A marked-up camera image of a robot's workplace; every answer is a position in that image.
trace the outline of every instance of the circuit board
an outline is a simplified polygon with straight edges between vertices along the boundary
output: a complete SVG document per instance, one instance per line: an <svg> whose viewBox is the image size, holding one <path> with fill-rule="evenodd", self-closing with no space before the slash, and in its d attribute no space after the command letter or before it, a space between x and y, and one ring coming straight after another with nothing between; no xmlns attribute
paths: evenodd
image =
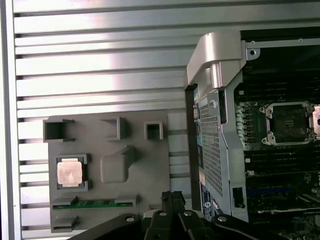
<svg viewBox="0 0 320 240"><path fill-rule="evenodd" d="M55 210L65 209L96 209L96 208L127 208L133 207L131 202L116 203L115 200L78 200L71 205L53 206Z"/></svg>

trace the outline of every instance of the metal side panel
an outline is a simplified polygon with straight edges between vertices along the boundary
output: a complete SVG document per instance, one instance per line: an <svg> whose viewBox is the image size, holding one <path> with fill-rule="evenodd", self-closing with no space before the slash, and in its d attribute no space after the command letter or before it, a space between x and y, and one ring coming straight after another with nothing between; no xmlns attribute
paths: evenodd
<svg viewBox="0 0 320 240"><path fill-rule="evenodd" d="M200 37L320 26L319 7L320 1L302 0L2 1L6 115L0 124L6 137L0 148L7 161L1 203L8 205L2 239L79 233L50 233L44 214L48 146L42 120L52 115L168 110L171 189L190 198L184 77Z"/></svg>

